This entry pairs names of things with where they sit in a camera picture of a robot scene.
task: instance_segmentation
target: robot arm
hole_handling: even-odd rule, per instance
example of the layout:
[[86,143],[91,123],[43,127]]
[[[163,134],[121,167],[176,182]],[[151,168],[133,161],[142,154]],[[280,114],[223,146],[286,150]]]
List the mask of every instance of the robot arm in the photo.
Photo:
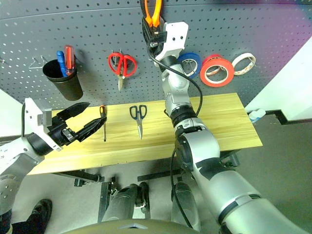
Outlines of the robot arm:
[[106,116],[94,119],[77,133],[67,128],[66,120],[82,113],[89,104],[77,103],[52,118],[45,102],[25,99],[25,118],[34,132],[0,146],[0,226],[7,229],[4,233],[10,227],[10,211],[21,181],[44,160],[44,155],[60,151],[75,140],[83,141],[106,121]]
[[[144,20],[142,23],[152,59],[155,57],[162,64],[185,74],[176,58],[184,49],[187,24],[165,24],[163,32],[153,35]],[[155,65],[162,72],[166,111],[175,130],[176,154],[181,158],[182,167],[193,174],[209,210],[221,225],[220,231],[230,234],[306,234],[240,174],[221,164],[216,138],[196,116],[190,103],[189,81],[159,62]]]

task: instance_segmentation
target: black cylindrical pen holder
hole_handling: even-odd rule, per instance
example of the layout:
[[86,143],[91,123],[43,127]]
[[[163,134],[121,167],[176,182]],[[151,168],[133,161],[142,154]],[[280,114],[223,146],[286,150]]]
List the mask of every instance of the black cylindrical pen holder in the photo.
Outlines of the black cylindrical pen holder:
[[67,100],[76,101],[82,97],[83,92],[78,80],[76,68],[72,74],[63,77],[59,62],[55,59],[46,63],[42,70]]

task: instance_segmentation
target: pegboard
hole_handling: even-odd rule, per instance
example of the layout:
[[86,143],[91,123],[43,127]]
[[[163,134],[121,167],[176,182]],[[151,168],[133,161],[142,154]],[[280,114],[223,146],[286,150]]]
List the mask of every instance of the pegboard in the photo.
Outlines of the pegboard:
[[[312,35],[311,1],[215,4],[219,2],[165,2],[163,17],[168,22],[183,20],[189,24],[185,52],[198,53],[202,58],[219,53],[230,61],[245,52],[256,56],[256,67],[235,77],[227,86],[211,88],[195,78],[204,95],[237,92],[246,105]],[[19,4],[19,8],[14,8],[14,4]],[[41,69],[28,69],[32,56],[37,60],[40,55],[55,59],[56,50],[62,50],[65,44],[76,50],[78,77],[84,91],[79,101],[90,101],[95,106],[164,99],[160,71],[146,53],[137,1],[33,0],[30,4],[19,0],[5,1],[0,9],[0,57],[5,60],[0,88],[16,100],[45,99],[53,109],[73,104]],[[111,50],[119,49],[138,62],[136,74],[126,78],[121,91],[107,65]],[[198,91],[190,85],[189,94],[198,96]]]

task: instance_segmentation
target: wooden table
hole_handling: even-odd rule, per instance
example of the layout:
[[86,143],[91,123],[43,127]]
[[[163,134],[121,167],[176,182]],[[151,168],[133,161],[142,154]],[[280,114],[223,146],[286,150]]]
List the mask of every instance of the wooden table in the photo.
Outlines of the wooden table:
[[[191,98],[197,109],[199,98]],[[165,102],[149,101],[143,120],[143,138],[138,137],[137,122],[130,117],[129,107],[120,104],[107,106],[106,142],[99,129],[83,142],[75,141],[60,152],[51,152],[29,175],[73,171],[106,165],[167,158],[174,148],[171,120],[163,113]],[[99,107],[89,107],[82,114],[69,119],[68,126],[78,131],[84,124],[99,117]],[[262,146],[236,93],[204,96],[199,117],[212,131],[221,151]]]

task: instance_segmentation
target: blue screwdriver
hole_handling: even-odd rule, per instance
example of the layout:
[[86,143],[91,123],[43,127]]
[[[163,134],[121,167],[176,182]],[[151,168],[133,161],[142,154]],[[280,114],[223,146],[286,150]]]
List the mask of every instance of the blue screwdriver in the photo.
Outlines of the blue screwdriver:
[[57,51],[57,57],[58,57],[58,63],[60,66],[60,70],[62,71],[63,77],[66,77],[66,67],[65,67],[65,59],[64,59],[64,53],[61,50]]

